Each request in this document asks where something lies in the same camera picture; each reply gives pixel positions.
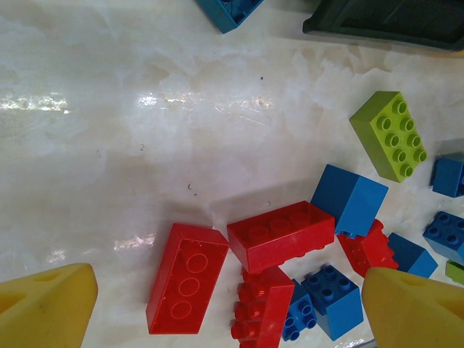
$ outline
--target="blue toy piece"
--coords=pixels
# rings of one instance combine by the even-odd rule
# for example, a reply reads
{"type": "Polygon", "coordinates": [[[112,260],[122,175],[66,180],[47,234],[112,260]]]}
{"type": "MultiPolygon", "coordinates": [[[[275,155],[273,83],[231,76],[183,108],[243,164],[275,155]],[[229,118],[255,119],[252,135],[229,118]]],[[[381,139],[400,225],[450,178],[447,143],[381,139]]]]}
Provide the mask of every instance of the blue toy piece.
{"type": "Polygon", "coordinates": [[[319,326],[335,341],[364,321],[360,288],[333,266],[302,282],[316,309],[319,326]]]}
{"type": "Polygon", "coordinates": [[[196,0],[222,34],[237,28],[262,0],[196,0]]]}
{"type": "Polygon", "coordinates": [[[388,190],[371,179],[327,165],[311,204],[335,217],[336,234],[367,236],[388,190]]]}
{"type": "Polygon", "coordinates": [[[438,212],[423,237],[437,254],[464,265],[464,219],[438,212]]]}
{"type": "Polygon", "coordinates": [[[429,278],[438,264],[423,247],[397,235],[390,234],[389,248],[393,250],[393,260],[399,265],[398,270],[429,278]]]}
{"type": "Polygon", "coordinates": [[[448,197],[464,195],[464,154],[449,154],[435,161],[434,192],[448,197]]]}
{"type": "Polygon", "coordinates": [[[283,327],[282,337],[284,341],[296,341],[301,331],[306,328],[314,328],[317,323],[310,295],[303,286],[294,279],[292,280],[295,283],[295,290],[293,290],[289,312],[283,327]]]}

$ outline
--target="white marble table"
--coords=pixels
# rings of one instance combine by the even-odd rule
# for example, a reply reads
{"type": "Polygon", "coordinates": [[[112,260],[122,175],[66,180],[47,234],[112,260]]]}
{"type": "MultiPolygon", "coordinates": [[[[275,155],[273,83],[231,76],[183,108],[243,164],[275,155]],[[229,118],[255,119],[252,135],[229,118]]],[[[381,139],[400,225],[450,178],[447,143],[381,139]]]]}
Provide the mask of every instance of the white marble table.
{"type": "MultiPolygon", "coordinates": [[[[0,4],[0,281],[89,262],[99,299],[83,343],[238,347],[229,334],[240,264],[229,252],[198,336],[149,336],[144,310],[173,221],[227,222],[309,199],[326,163],[389,186],[379,212],[421,233],[463,199],[431,191],[440,152],[462,148],[464,59],[301,33],[312,5],[267,0],[222,36],[193,0],[0,4]],[[429,153],[402,184],[380,179],[348,122],[377,90],[401,91],[429,153]]],[[[444,277],[445,259],[436,256],[444,277]]],[[[302,279],[336,241],[288,261],[302,279]]],[[[320,328],[282,347],[352,347],[320,328]]]]}

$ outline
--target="green lego brick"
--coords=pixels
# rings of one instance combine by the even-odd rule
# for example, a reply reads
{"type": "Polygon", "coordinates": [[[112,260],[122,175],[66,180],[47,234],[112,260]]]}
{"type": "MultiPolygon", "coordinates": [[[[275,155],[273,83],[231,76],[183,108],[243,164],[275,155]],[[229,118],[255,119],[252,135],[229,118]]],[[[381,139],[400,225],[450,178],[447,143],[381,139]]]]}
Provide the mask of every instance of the green lego brick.
{"type": "Polygon", "coordinates": [[[464,285],[464,266],[459,263],[448,260],[444,274],[446,274],[448,278],[451,278],[455,283],[464,285]]]}
{"type": "Polygon", "coordinates": [[[349,121],[382,178],[401,183],[427,159],[400,92],[375,92],[349,121]]]}

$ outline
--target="red lego brick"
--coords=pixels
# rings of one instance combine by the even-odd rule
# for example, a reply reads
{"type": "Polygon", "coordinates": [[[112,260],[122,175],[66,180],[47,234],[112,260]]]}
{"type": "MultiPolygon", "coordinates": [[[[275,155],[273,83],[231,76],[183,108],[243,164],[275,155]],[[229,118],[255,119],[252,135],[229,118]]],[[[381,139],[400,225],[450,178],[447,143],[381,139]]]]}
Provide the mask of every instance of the red lego brick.
{"type": "Polygon", "coordinates": [[[235,303],[232,338],[240,348],[277,348],[295,284],[279,267],[250,275],[243,270],[235,303]]]}
{"type": "Polygon", "coordinates": [[[246,271],[257,274],[334,241],[334,217],[303,201],[227,226],[246,271]]]}
{"type": "Polygon", "coordinates": [[[366,237],[337,236],[353,270],[362,277],[371,267],[398,268],[393,260],[393,250],[389,248],[389,239],[382,233],[383,228],[380,221],[374,220],[366,237]]]}
{"type": "Polygon", "coordinates": [[[198,333],[227,251],[219,231],[173,225],[146,307],[149,333],[198,333]]]}

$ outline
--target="2x2 lego brick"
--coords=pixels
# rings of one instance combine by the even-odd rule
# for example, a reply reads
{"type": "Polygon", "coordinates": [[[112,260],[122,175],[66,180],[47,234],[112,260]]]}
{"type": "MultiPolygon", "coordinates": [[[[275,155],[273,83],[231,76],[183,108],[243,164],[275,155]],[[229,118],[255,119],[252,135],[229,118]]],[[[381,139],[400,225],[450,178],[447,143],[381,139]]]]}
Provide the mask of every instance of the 2x2 lego brick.
{"type": "Polygon", "coordinates": [[[336,234],[366,236],[387,191],[371,179],[326,165],[311,204],[335,217],[336,234]]]}
{"type": "Polygon", "coordinates": [[[342,234],[338,235],[341,247],[345,252],[353,270],[364,277],[371,267],[385,267],[396,270],[397,262],[394,252],[390,249],[389,239],[382,233],[384,225],[374,220],[366,237],[357,236],[350,239],[342,234]]]}

